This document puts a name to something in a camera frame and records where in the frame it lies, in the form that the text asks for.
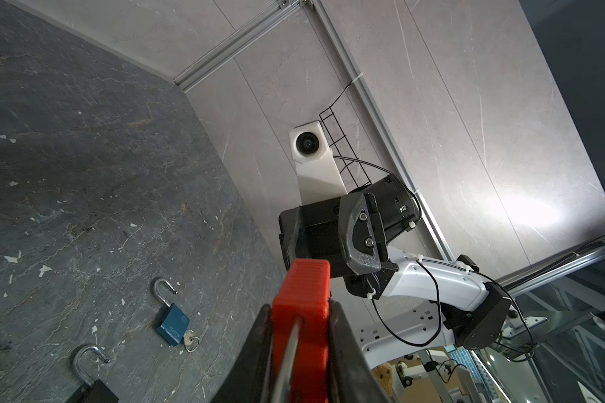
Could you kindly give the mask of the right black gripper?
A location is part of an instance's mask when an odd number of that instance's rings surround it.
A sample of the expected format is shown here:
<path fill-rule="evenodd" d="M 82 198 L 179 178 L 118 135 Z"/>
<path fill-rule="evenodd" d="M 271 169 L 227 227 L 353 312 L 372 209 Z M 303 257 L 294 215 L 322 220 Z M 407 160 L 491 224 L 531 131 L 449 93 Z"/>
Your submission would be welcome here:
<path fill-rule="evenodd" d="M 285 267 L 294 260 L 326 260 L 330 276 L 374 274 L 388 262 L 376 197 L 355 192 L 300 206 L 279 216 Z"/>

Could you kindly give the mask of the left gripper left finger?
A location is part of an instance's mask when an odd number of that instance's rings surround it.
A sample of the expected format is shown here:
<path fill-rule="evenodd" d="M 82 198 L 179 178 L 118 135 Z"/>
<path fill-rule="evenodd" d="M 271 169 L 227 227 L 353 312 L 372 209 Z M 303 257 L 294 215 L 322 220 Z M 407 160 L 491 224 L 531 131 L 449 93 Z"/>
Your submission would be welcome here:
<path fill-rule="evenodd" d="M 265 304 L 212 402 L 267 402 L 272 361 L 272 307 Z"/>

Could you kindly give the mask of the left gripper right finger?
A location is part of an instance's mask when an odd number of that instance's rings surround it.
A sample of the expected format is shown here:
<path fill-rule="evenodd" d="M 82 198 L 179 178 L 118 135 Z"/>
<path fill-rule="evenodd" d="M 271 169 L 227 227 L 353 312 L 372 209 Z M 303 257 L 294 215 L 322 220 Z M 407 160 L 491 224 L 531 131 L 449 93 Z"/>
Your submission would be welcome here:
<path fill-rule="evenodd" d="M 329 402 L 389 402 L 375 380 L 346 314 L 339 302 L 329 301 Z"/>

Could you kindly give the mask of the red padlock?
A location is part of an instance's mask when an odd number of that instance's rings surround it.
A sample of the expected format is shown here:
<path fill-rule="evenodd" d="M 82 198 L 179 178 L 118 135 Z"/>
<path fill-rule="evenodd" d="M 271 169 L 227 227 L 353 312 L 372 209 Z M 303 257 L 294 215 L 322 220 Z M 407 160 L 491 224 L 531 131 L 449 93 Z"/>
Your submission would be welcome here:
<path fill-rule="evenodd" d="M 330 264 L 297 259 L 272 302 L 272 402 L 326 402 Z"/>

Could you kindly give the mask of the blue padlock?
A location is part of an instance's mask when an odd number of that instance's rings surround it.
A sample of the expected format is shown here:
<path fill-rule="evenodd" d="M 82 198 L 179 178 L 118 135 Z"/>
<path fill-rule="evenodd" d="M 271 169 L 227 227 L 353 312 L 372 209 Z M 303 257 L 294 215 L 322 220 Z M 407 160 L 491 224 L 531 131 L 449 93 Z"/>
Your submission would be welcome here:
<path fill-rule="evenodd" d="M 156 279 L 152 284 L 152 293 L 154 297 L 165 307 L 159 322 L 156 326 L 156 332 L 172 347 L 182 344 L 187 352 L 194 352 L 199 344 L 200 338 L 189 328 L 190 318 L 183 310 L 174 303 L 168 302 L 160 292 L 160 286 L 164 285 L 173 295 L 178 291 L 164 278 Z"/>

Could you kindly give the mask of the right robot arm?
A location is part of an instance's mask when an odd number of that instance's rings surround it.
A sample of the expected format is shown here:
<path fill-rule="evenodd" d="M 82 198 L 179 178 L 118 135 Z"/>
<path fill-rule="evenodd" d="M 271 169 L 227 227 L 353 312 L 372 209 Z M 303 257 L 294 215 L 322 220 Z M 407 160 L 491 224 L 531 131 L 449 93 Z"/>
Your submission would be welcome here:
<path fill-rule="evenodd" d="M 411 311 L 357 332 L 370 368 L 420 349 L 485 349 L 501 336 L 512 306 L 510 295 L 465 255 L 450 262 L 393 247 L 419 217 L 415 195 L 394 174 L 279 216 L 287 265 L 326 260 L 331 277 L 343 279 L 355 297 L 421 300 Z"/>

